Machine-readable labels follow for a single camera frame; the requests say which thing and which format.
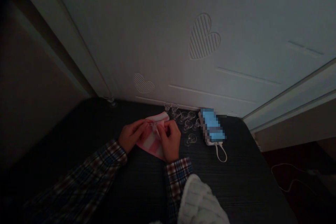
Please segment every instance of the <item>white wire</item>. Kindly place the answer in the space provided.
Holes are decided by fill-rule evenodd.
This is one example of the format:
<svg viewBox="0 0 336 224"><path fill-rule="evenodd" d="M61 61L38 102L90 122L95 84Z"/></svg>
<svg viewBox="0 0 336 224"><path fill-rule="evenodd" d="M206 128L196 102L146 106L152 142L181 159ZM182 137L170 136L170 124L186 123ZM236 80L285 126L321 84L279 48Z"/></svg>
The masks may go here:
<svg viewBox="0 0 336 224"><path fill-rule="evenodd" d="M227 154L226 154L226 152L225 152L225 150L224 150L222 144L220 143L219 146L222 148L222 150L223 150L224 153L225 153L225 160L224 160L224 161L222 161L222 160L219 158L219 156L218 156L218 148L217 148L217 145L215 145L215 146L216 146L216 153L217 153L217 157L218 157L219 161L221 161L222 163L225 163L225 162L227 161L228 157L227 157Z"/></svg>
<svg viewBox="0 0 336 224"><path fill-rule="evenodd" d="M273 165L272 168L271 168L271 173L274 175L274 173L273 173L273 168L274 168L274 167L277 167L277 166L281 166L281 165L290 165L290 166L293 166L295 169L297 169L297 170L299 170L299 171L301 171L301 172L308 173L308 172L306 172L306 171L304 171L304 170L301 170L301 169L297 168L296 166L294 166L294 165L292 165L292 164L289 164L289 163L280 163L280 164ZM289 191L290 191L291 188L292 188L292 185L293 185L294 181L301 182L302 184L304 184L305 186L307 186L307 187L308 187L314 194L316 194L316 193L315 193L315 192L314 192L314 191L313 191L307 184L303 183L301 180L298 180L298 179L293 179L293 180L290 182L288 190L283 189L281 186L279 186L279 187L280 187L280 189L281 189L282 191L285 191L285 192L289 193Z"/></svg>
<svg viewBox="0 0 336 224"><path fill-rule="evenodd" d="M301 170L301 169L297 168L296 166L294 166L294 165L292 165L292 164L289 164L289 163L280 163L280 164L273 165L273 166L271 167L271 173L273 174L273 168L274 168L274 167L277 167L277 166L280 166L280 165L290 165L290 166L293 166L295 169L297 169L297 170L299 170L299 171L301 171L301 172L308 173L308 172L306 172L306 171L304 171L304 170ZM281 189L282 191L284 191L284 192L286 192L286 193L289 193L290 190L292 189L292 185L293 185L293 183L294 183L295 181L304 184L310 191L312 191L312 193L314 193L316 196L318 196L318 194L317 194L317 193L316 193L316 192L315 192L309 185L307 185L306 183L303 183L301 180L298 180L298 179L296 179L296 178L293 179L293 180L290 182L288 190L285 190L285 189L281 188L280 186L279 186L279 187L280 187L280 189ZM330 204L329 202L325 201L324 199L321 198L321 200L322 200L324 203L326 203L327 205L329 205L329 206L333 206L332 204Z"/></svg>

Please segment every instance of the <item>phone screen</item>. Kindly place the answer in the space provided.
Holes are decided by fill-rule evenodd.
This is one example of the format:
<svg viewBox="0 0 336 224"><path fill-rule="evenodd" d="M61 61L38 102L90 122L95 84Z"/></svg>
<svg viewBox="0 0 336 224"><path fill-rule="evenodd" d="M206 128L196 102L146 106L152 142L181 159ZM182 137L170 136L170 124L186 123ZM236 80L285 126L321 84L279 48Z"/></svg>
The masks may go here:
<svg viewBox="0 0 336 224"><path fill-rule="evenodd" d="M211 142L223 142L226 139L223 128L220 125L218 118L212 108L202 108L201 116L205 130Z"/></svg>

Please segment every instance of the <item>shirt cuff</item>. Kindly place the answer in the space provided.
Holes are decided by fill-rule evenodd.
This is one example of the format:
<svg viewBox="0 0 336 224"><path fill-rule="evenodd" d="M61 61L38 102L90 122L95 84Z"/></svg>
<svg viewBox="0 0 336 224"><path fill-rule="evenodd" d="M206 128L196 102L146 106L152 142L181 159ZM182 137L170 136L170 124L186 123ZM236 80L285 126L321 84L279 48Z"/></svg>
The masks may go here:
<svg viewBox="0 0 336 224"><path fill-rule="evenodd" d="M164 167L164 174L166 185L168 188L168 197L178 201L181 199L184 185L190 174L192 174L193 167L189 157L182 158Z"/></svg>
<svg viewBox="0 0 336 224"><path fill-rule="evenodd" d="M126 164L127 162L126 152L116 140L111 140L110 142L105 144L98 152L108 165L112 164L115 161L119 162L122 165Z"/></svg>

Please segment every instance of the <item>hand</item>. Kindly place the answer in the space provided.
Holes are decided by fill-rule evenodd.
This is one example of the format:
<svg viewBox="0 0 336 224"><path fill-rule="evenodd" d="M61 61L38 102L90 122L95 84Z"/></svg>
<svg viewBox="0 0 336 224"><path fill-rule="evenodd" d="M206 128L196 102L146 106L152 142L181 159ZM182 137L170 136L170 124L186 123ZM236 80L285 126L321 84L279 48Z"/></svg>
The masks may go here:
<svg viewBox="0 0 336 224"><path fill-rule="evenodd" d="M164 123L164 126L169 126L170 136L167 137L165 129L158 125L158 131L162 141L162 150L164 158L167 163L172 163L176 160L179 160L179 149L180 149L180 140L181 140L181 132L177 127L177 124L174 120L168 121Z"/></svg>
<svg viewBox="0 0 336 224"><path fill-rule="evenodd" d="M147 125L148 123L146 120L141 119L123 127L118 142L127 154L132 150L135 143L139 140Z"/></svg>

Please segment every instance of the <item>white door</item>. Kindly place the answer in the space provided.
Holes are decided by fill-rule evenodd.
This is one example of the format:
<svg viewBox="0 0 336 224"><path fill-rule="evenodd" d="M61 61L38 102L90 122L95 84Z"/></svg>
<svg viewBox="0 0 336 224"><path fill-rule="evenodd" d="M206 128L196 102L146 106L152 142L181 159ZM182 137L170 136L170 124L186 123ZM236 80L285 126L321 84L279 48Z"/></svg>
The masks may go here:
<svg viewBox="0 0 336 224"><path fill-rule="evenodd" d="M117 98L243 117L335 57L335 0L62 0Z"/></svg>

